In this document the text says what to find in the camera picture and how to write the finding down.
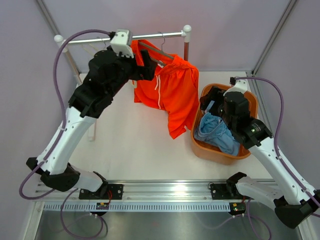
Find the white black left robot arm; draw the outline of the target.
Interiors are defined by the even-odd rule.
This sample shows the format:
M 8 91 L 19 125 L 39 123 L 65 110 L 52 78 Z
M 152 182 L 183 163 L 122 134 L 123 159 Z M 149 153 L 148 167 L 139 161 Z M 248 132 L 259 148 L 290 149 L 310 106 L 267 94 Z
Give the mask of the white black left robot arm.
M 101 174 L 81 170 L 71 165 L 69 159 L 83 135 L 129 80 L 154 78 L 157 63 L 146 49 L 140 51 L 140 56 L 142 65 L 136 56 L 126 57 L 108 48 L 97 52 L 89 61 L 89 72 L 69 99 L 54 137 L 38 157 L 26 161 L 47 187 L 60 192 L 78 188 L 98 200 L 110 196 L 108 182 Z

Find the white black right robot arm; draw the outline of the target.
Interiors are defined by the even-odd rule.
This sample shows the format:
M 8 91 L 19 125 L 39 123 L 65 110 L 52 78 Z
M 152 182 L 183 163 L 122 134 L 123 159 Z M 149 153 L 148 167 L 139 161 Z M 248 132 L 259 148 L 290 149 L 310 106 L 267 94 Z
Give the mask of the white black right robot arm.
M 200 98 L 200 109 L 222 118 L 235 140 L 262 163 L 279 187 L 268 187 L 238 172 L 227 179 L 226 192 L 233 199 L 241 195 L 253 198 L 272 209 L 285 226 L 294 229 L 320 208 L 320 191 L 306 182 L 297 182 L 301 175 L 294 172 L 275 146 L 271 131 L 251 115 L 250 107 L 244 93 L 216 86 Z

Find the light blue shorts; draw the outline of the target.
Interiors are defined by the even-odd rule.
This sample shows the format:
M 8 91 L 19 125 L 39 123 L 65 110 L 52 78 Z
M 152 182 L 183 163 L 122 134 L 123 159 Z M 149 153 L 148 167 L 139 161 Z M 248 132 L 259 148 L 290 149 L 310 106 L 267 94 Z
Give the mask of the light blue shorts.
M 213 100 L 210 101 L 195 128 L 193 137 L 200 142 L 218 147 L 222 153 L 237 156 L 240 144 L 235 140 L 222 118 L 209 112 L 214 103 Z

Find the white plastic hanger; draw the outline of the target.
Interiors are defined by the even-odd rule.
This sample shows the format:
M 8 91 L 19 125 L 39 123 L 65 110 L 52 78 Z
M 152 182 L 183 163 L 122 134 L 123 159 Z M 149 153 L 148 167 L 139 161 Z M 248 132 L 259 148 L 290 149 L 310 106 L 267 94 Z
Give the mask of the white plastic hanger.
M 91 57 L 94 57 L 97 52 L 101 51 L 101 49 L 95 47 L 92 43 L 87 44 L 87 46 L 89 46 L 92 50 L 88 49 L 84 44 L 81 44 L 82 49 L 86 51 Z M 130 80 L 130 83 L 134 89 L 138 87 L 137 82 Z

